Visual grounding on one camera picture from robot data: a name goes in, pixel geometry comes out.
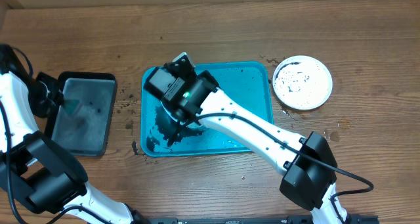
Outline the green scrubbing sponge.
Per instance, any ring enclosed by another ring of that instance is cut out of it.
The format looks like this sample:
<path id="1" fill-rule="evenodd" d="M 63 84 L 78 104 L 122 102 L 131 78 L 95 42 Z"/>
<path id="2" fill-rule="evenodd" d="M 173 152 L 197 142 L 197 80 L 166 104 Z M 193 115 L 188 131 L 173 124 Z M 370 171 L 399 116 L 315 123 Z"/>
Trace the green scrubbing sponge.
<path id="1" fill-rule="evenodd" d="M 77 99 L 65 99 L 62 107 L 67 115 L 71 116 L 75 114 L 81 106 L 81 103 Z"/>

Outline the white plate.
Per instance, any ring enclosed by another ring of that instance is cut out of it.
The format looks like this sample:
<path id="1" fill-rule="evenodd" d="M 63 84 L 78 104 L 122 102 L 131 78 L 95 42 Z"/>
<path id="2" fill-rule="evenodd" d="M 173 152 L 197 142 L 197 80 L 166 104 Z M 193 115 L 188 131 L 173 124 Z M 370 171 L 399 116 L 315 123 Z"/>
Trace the white plate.
<path id="1" fill-rule="evenodd" d="M 276 67 L 272 87 L 279 100 L 296 110 L 323 105 L 333 90 L 333 79 L 324 63 L 311 56 L 291 56 Z"/>

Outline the light blue plate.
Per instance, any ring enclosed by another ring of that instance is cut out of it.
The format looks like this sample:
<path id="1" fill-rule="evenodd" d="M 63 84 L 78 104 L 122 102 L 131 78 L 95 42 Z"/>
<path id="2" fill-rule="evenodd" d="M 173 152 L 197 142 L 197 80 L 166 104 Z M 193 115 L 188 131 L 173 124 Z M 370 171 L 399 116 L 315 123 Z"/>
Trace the light blue plate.
<path id="1" fill-rule="evenodd" d="M 162 105 L 162 107 L 163 107 L 163 109 L 164 109 L 164 111 L 168 114 L 168 116 L 175 122 L 175 123 L 177 123 L 178 122 L 178 120 L 175 118 L 175 117 L 173 117 L 172 116 L 172 114 L 171 114 L 171 112 L 168 110 L 168 107 L 167 107 L 167 105 L 165 104 L 165 103 L 163 103 L 163 102 L 161 102 L 161 105 Z M 190 125 L 188 125 L 187 126 L 187 128 L 188 129 L 192 129 L 192 130 L 200 130 L 200 131 L 204 131 L 205 130 L 205 126 L 204 125 L 201 125 L 201 124 L 198 124 L 198 123 L 196 123 L 196 122 L 194 122 L 194 123 L 191 123 Z"/>

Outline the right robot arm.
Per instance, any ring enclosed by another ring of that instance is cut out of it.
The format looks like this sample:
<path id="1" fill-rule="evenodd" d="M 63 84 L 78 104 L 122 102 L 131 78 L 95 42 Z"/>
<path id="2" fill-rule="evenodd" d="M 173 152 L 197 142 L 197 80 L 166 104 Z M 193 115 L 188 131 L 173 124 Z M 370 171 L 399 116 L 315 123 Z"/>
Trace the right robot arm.
<path id="1" fill-rule="evenodd" d="M 176 119 L 177 133 L 191 123 L 221 132 L 268 162 L 283 179 L 280 192 L 310 211 L 313 223 L 348 223 L 336 193 L 337 162 L 319 134 L 282 129 L 234 102 L 208 72 L 181 58 L 154 68 L 144 89 Z"/>

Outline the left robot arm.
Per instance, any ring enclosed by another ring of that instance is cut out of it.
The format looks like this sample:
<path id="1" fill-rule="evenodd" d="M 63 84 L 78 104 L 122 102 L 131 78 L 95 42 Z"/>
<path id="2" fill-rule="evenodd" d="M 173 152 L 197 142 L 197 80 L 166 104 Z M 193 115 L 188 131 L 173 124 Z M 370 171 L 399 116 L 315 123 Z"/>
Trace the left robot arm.
<path id="1" fill-rule="evenodd" d="M 17 53 L 1 44 L 1 188 L 16 220 L 24 222 L 20 203 L 36 214 L 54 214 L 52 223 L 64 215 L 87 223 L 147 223 L 137 210 L 94 188 L 79 161 L 40 132 L 35 118 L 56 114 L 64 96 L 57 79 L 34 76 Z"/>

